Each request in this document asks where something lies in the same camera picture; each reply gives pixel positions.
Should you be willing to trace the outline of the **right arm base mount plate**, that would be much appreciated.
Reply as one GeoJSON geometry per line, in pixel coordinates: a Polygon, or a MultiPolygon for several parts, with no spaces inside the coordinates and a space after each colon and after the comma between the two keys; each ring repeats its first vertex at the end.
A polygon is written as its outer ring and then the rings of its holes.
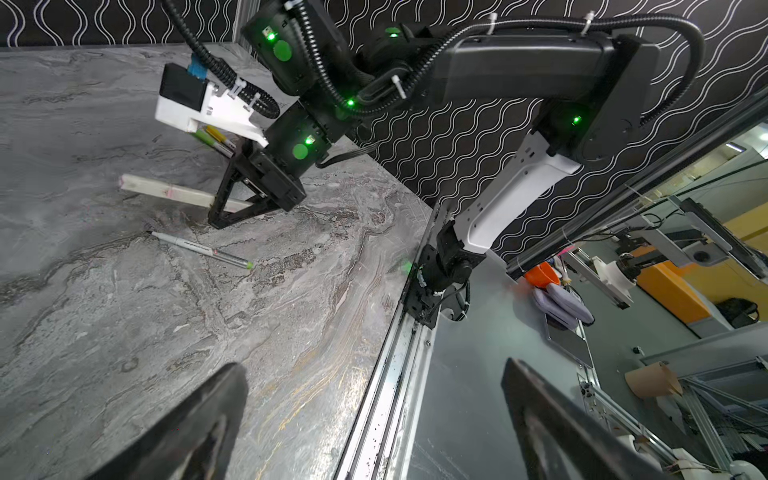
{"type": "Polygon", "coordinates": [[[454,205],[451,200],[435,204],[401,299],[403,311],[429,329],[437,326],[446,309],[453,322],[466,318],[471,305],[470,276],[486,258],[484,253],[468,250],[459,238],[456,220],[449,212],[454,205]]]}

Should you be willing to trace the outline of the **black pen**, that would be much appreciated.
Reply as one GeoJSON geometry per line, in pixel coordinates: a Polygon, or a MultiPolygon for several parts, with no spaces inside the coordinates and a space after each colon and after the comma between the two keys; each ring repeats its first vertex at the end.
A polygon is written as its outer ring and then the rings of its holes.
{"type": "Polygon", "coordinates": [[[160,232],[147,231],[147,234],[149,234],[152,237],[155,237],[156,239],[162,242],[180,247],[182,249],[185,249],[209,258],[213,258],[223,263],[234,265],[246,270],[252,270],[254,268],[254,264],[251,261],[214,249],[212,247],[204,246],[189,240],[185,240],[179,237],[175,237],[175,236],[160,233],[160,232]]]}

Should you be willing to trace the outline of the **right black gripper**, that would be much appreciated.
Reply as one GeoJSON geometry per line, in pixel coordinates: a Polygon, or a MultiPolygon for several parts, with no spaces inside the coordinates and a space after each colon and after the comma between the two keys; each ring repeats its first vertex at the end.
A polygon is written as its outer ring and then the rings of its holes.
{"type": "Polygon", "coordinates": [[[267,146],[255,147],[252,151],[250,139],[239,142],[208,211],[208,223],[224,229],[280,209],[289,211],[300,204],[306,198],[302,175],[326,159],[334,143],[355,123],[355,118],[337,106],[317,99],[297,100],[267,128],[267,146]],[[238,162],[244,160],[246,154],[245,177],[266,198],[227,212],[225,207],[234,186],[244,178],[238,162]]]}

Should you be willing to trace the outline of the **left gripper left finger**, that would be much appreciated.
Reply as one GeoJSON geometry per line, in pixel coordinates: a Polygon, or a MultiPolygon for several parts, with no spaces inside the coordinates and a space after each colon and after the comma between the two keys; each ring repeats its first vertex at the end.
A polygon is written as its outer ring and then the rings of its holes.
{"type": "Polygon", "coordinates": [[[246,369],[224,365],[91,479],[223,479],[248,395],[246,369]]]}

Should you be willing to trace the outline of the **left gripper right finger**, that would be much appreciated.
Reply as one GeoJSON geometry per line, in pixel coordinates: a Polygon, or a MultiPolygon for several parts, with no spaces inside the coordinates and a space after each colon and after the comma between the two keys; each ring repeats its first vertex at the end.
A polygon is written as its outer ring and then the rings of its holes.
{"type": "Polygon", "coordinates": [[[527,479],[661,479],[526,362],[506,361],[501,388],[527,479]]]}

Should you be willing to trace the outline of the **green ended pen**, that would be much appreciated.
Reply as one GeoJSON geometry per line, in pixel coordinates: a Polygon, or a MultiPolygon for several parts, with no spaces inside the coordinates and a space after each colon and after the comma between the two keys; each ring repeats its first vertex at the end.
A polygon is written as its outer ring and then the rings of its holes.
{"type": "Polygon", "coordinates": [[[194,138],[196,138],[198,141],[208,146],[209,148],[217,151],[219,154],[223,155],[224,157],[231,158],[233,156],[233,152],[229,148],[227,148],[226,146],[222,145],[220,142],[215,140],[206,131],[197,130],[195,132],[192,132],[191,135],[194,138]]]}

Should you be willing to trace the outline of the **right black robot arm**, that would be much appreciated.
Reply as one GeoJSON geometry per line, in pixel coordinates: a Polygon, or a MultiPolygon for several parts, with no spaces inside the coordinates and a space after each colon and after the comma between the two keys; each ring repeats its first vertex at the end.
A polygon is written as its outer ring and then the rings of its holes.
{"type": "MultiPolygon", "coordinates": [[[[491,10],[521,17],[529,10],[556,13],[580,8],[572,1],[325,1],[322,6],[351,49],[373,39],[374,27],[391,20],[460,23],[491,10]]],[[[370,157],[429,206],[445,198],[457,210],[470,205],[495,173],[508,165],[543,104],[537,98],[461,99],[366,120],[346,132],[324,159],[370,157]]],[[[497,236],[493,251],[511,262],[524,259],[550,234],[625,180],[638,166],[642,148],[623,158],[584,167],[546,190],[528,212],[497,236]]]]}

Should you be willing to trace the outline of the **yellow ended pen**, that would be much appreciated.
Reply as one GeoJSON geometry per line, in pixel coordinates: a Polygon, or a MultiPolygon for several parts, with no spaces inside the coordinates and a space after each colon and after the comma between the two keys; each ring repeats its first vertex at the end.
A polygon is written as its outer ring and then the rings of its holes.
{"type": "Polygon", "coordinates": [[[218,143],[221,145],[227,147],[228,149],[234,151],[237,146],[234,142],[232,142],[230,139],[228,139],[219,129],[215,128],[212,125],[206,125],[205,126],[206,132],[211,135],[218,143]]]}

